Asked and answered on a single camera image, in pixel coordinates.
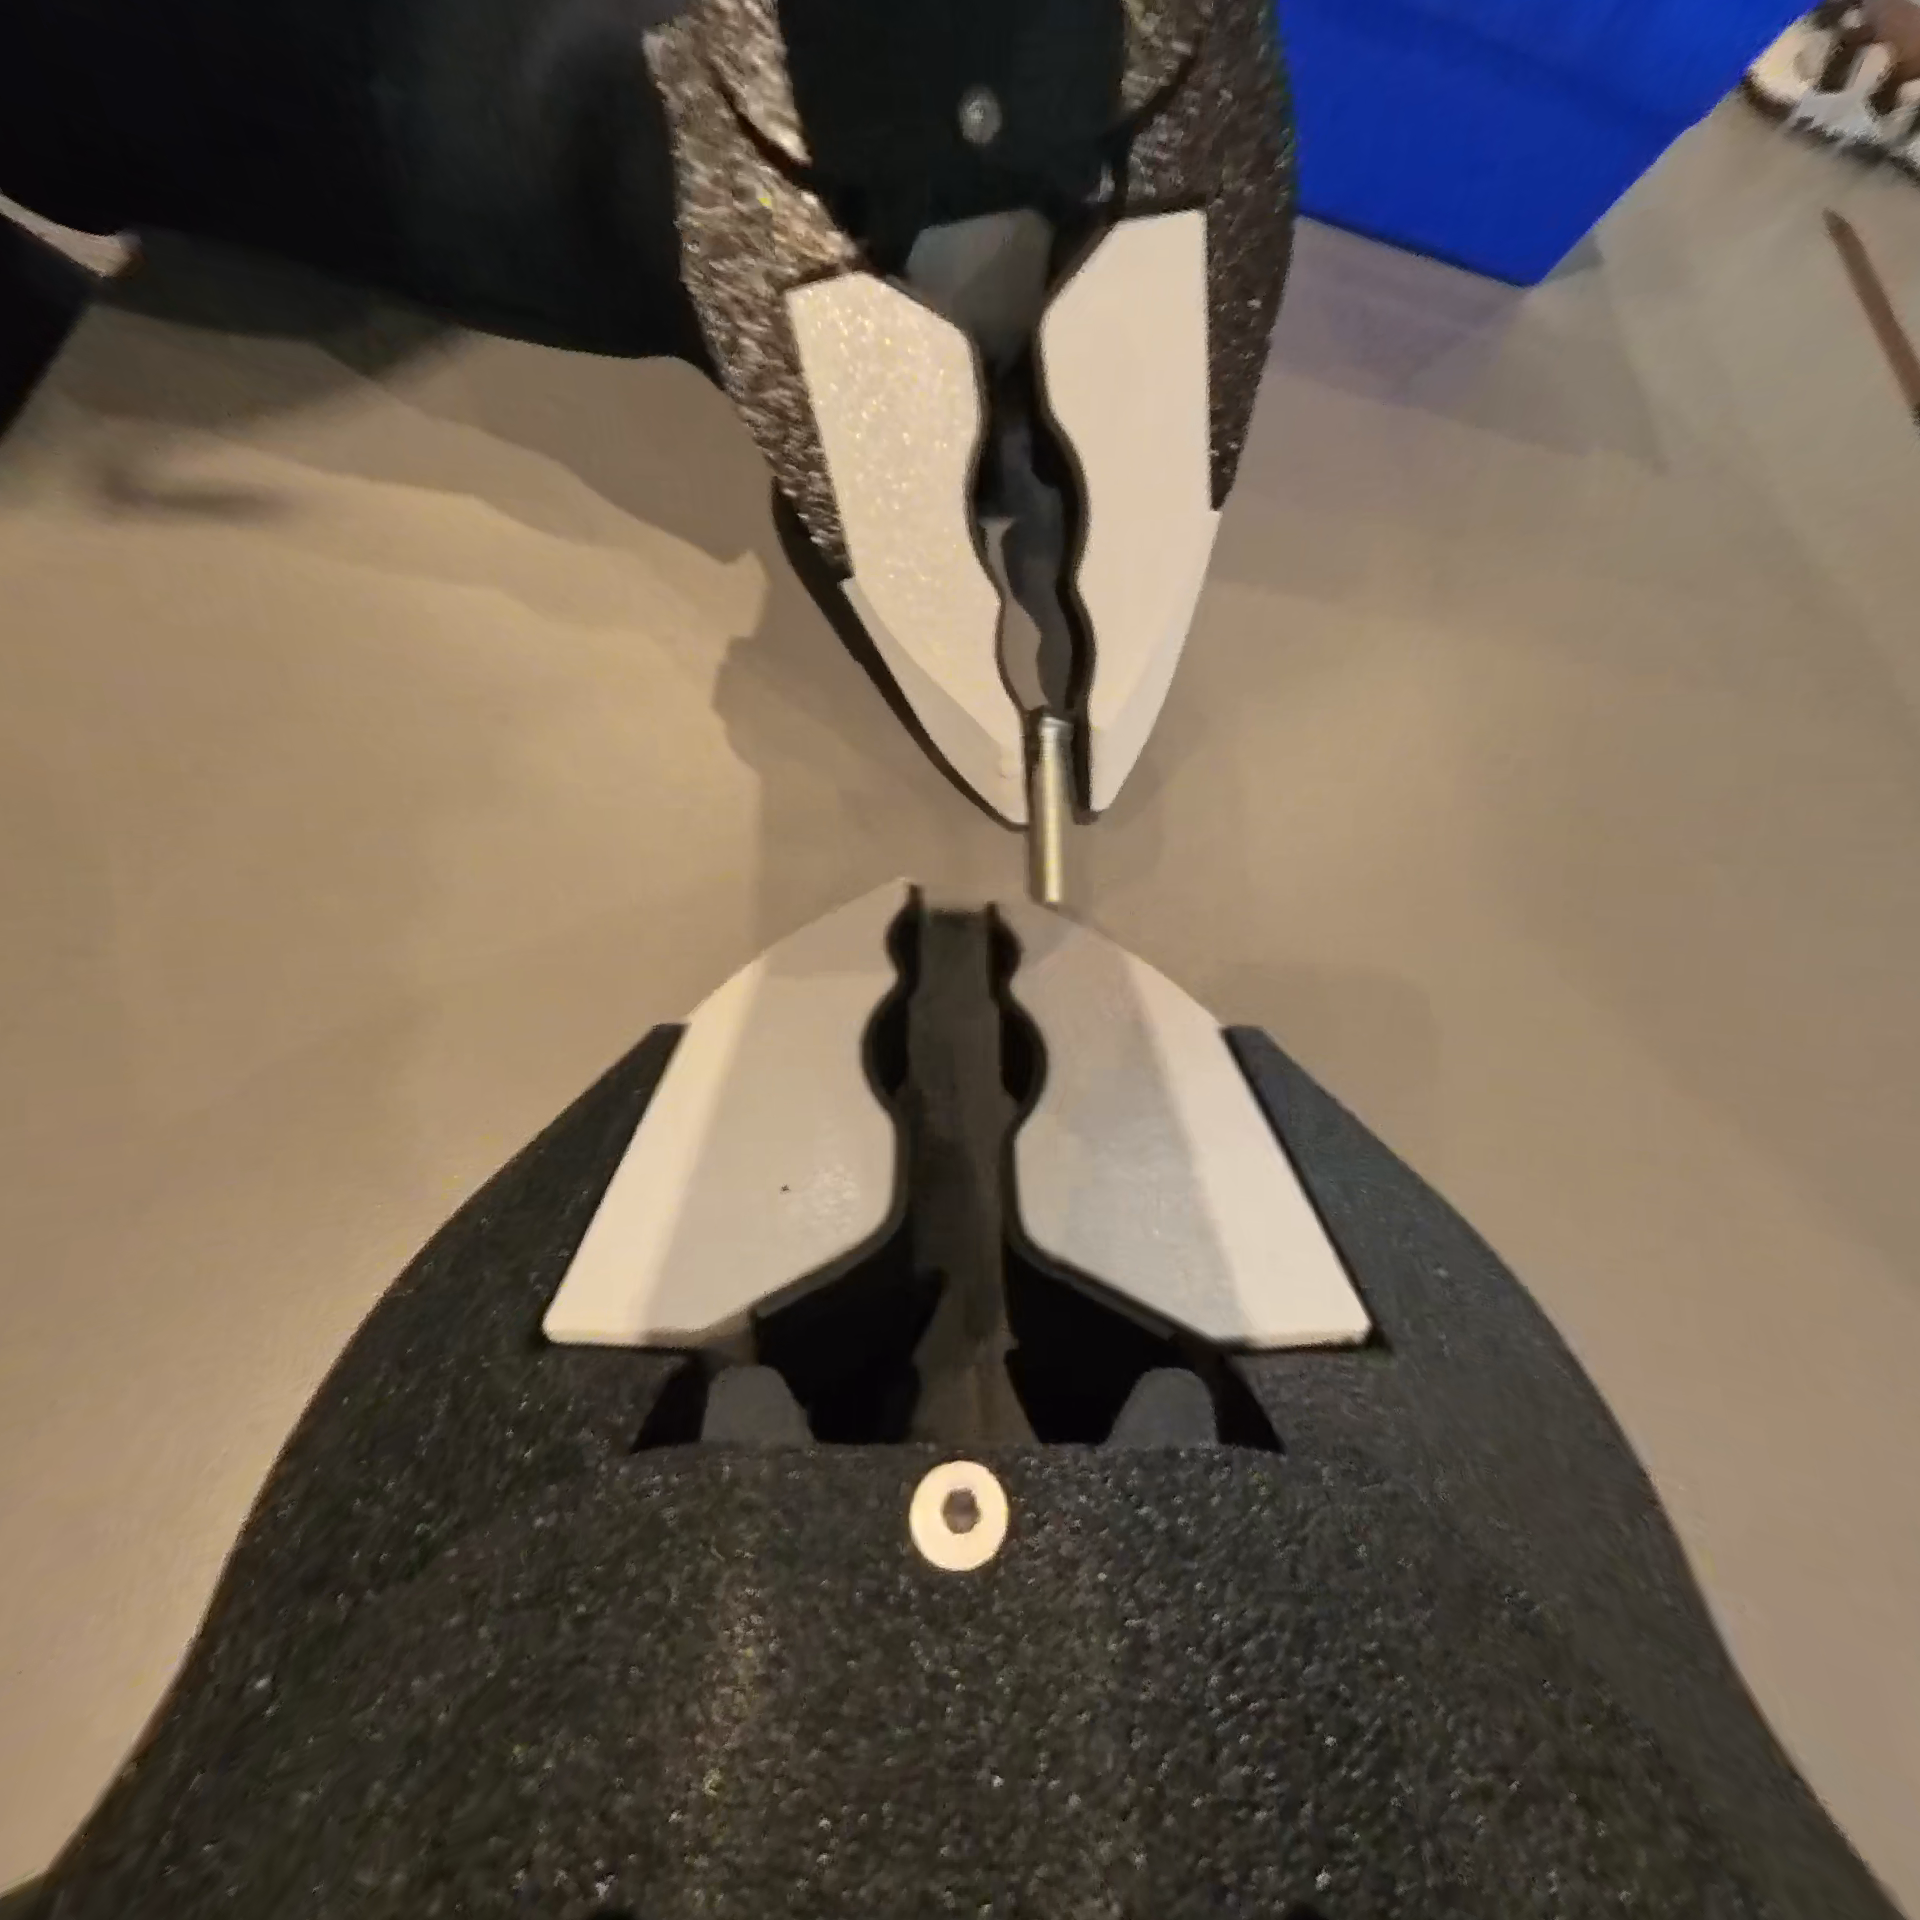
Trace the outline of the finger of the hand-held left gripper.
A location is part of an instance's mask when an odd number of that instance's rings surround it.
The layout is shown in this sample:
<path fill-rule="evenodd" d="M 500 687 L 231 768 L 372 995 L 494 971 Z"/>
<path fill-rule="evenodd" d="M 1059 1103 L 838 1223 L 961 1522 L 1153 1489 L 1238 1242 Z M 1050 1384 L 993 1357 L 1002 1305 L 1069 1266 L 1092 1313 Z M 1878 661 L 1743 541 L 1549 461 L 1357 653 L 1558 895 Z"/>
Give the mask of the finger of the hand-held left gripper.
<path fill-rule="evenodd" d="M 1106 230 L 1050 296 L 1035 347 L 1073 469 L 1085 809 L 1103 815 L 1161 720 L 1215 542 L 1207 214 Z"/>
<path fill-rule="evenodd" d="M 974 517 L 988 427 L 975 345 L 874 274 L 815 280 L 785 307 L 849 550 L 843 595 L 929 746 L 1021 826 L 1023 718 Z"/>

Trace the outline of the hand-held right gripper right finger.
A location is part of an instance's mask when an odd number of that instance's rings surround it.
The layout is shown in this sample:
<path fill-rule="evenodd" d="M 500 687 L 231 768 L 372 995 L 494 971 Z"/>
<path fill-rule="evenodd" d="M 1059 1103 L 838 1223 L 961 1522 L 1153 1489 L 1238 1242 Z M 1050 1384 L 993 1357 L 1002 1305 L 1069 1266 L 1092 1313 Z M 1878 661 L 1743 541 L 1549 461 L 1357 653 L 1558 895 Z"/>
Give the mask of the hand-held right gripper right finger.
<path fill-rule="evenodd" d="M 1103 934 L 1002 910 L 1007 995 L 1039 1045 L 1013 1133 L 1026 1247 L 1202 1341 L 1373 1330 L 1275 1128 L 1209 1009 Z"/>

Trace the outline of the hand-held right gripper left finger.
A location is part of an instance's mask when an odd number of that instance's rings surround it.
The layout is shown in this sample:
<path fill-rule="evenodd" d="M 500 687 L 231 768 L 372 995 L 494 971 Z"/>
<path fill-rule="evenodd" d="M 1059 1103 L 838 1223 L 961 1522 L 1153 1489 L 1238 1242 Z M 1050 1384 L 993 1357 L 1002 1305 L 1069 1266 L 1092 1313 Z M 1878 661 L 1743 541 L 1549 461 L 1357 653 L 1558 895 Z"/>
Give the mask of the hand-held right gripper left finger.
<path fill-rule="evenodd" d="M 874 1029 L 917 903 L 886 881 L 785 936 L 683 1022 L 542 1334 L 569 1349 L 700 1349 L 897 1225 L 900 1145 Z"/>

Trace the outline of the silver metal bolt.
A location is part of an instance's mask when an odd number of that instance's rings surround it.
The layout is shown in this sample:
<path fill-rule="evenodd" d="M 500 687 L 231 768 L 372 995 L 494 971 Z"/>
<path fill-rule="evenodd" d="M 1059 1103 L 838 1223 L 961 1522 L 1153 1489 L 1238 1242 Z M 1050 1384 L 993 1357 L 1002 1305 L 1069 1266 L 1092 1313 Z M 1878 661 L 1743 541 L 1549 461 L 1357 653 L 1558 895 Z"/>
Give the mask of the silver metal bolt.
<path fill-rule="evenodd" d="M 1035 711 L 1026 731 L 1026 890 L 1035 906 L 1067 903 L 1067 838 L 1075 822 L 1073 722 Z"/>

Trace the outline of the blue plastic bin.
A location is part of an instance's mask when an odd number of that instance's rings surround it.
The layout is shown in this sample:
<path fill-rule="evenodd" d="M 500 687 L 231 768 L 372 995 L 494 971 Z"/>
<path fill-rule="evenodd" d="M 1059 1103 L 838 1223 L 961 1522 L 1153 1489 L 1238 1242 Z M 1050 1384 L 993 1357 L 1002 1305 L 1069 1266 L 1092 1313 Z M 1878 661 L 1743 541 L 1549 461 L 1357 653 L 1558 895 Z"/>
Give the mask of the blue plastic bin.
<path fill-rule="evenodd" d="M 1534 286 L 1813 2 L 1278 2 L 1306 221 Z"/>

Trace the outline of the black and white object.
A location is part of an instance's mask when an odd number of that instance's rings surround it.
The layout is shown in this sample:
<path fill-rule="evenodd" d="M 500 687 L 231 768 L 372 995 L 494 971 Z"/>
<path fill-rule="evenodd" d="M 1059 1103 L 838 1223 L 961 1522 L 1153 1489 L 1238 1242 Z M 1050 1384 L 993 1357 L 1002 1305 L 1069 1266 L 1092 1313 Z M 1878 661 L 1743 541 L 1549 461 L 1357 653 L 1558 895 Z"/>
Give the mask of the black and white object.
<path fill-rule="evenodd" d="M 1825 2 L 1750 62 L 1741 97 L 1798 137 L 1918 179 L 1918 6 Z"/>

